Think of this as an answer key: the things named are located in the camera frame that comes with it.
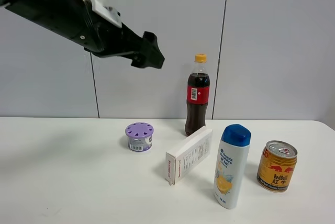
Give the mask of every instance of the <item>can lid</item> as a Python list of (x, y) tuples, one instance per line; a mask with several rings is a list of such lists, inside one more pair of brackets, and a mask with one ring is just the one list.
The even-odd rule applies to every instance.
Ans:
[(133, 139), (147, 138), (152, 134), (152, 125), (145, 122), (137, 122), (126, 127), (126, 135)]
[(282, 158), (294, 158), (298, 154), (297, 149), (292, 145), (278, 140), (269, 141), (266, 148), (274, 155)]
[(195, 55), (195, 62), (198, 63), (206, 63), (207, 62), (207, 55), (206, 54), (197, 54)]
[(225, 128), (221, 140), (237, 147), (245, 147), (250, 144), (251, 132), (239, 124), (229, 125)]

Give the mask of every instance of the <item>orange graphic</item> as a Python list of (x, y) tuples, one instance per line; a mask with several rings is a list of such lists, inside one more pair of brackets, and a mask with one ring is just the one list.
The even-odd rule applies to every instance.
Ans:
[(222, 194), (226, 194), (228, 193), (229, 190), (231, 190), (232, 188), (232, 184), (230, 182), (228, 182), (224, 177), (222, 177), (221, 175), (219, 175), (218, 178), (216, 178), (216, 185), (219, 189), (219, 191)]

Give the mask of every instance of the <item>white wall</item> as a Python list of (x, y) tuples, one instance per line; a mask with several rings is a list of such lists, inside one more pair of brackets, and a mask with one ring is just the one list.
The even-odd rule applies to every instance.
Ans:
[(94, 58), (101, 117), (186, 118), (187, 78), (194, 55), (207, 53), (212, 80), (211, 118), (225, 0), (113, 0), (122, 21), (138, 35), (155, 33), (163, 69), (131, 67), (123, 58)]
[[(162, 70), (93, 57), (101, 117), (185, 118), (194, 54), (208, 54), (211, 118), (225, 0), (111, 0), (156, 33)], [(214, 118), (315, 119), (335, 127), (335, 2), (227, 0)], [(91, 56), (0, 9), (0, 116), (97, 117)]]
[(0, 115), (97, 117), (82, 47), (0, 8)]
[(324, 121), (334, 13), (334, 0), (227, 0), (214, 118)]

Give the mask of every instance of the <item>cola bottle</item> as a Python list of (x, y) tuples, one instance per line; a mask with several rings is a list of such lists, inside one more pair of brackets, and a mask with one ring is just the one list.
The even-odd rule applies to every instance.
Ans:
[(205, 70), (207, 55), (195, 55), (195, 65), (187, 82), (187, 121), (185, 132), (189, 136), (205, 124), (210, 80)]

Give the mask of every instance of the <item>plastic bottle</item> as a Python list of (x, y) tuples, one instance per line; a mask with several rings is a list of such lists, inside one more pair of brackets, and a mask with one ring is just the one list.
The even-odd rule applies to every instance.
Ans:
[(205, 69), (207, 55), (195, 55), (195, 65), (187, 82), (187, 121), (185, 132), (189, 136), (205, 126), (210, 80)]
[(249, 153), (251, 132), (241, 125), (227, 126), (222, 134), (215, 169), (214, 196), (228, 209), (235, 208)]

